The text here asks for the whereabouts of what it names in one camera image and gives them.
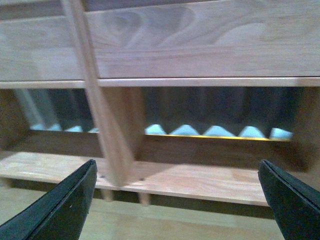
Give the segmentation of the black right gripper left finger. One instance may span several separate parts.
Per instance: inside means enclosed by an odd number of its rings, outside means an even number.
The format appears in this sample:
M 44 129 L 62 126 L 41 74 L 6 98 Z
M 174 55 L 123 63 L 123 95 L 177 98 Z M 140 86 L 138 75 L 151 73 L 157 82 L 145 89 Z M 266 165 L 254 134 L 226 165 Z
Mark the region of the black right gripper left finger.
M 78 240 L 97 181 L 91 159 L 0 226 L 2 240 Z

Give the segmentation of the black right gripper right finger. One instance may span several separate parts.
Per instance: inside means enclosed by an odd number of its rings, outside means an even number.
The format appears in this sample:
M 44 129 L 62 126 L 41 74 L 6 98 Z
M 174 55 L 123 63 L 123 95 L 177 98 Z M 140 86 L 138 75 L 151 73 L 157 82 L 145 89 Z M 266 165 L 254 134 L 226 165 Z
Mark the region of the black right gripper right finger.
M 265 159 L 258 178 L 284 239 L 318 240 L 320 192 Z

